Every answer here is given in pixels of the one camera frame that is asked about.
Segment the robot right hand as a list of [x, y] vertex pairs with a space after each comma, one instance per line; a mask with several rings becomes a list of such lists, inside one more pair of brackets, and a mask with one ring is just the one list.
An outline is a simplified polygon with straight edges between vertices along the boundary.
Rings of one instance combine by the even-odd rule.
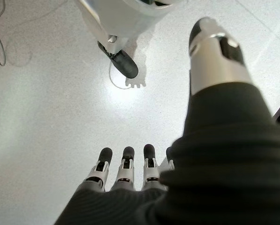
[[141, 192], [103, 192], [86, 178], [58, 225], [280, 225], [280, 125], [253, 84], [240, 45], [209, 17], [189, 37], [184, 132], [173, 169]]

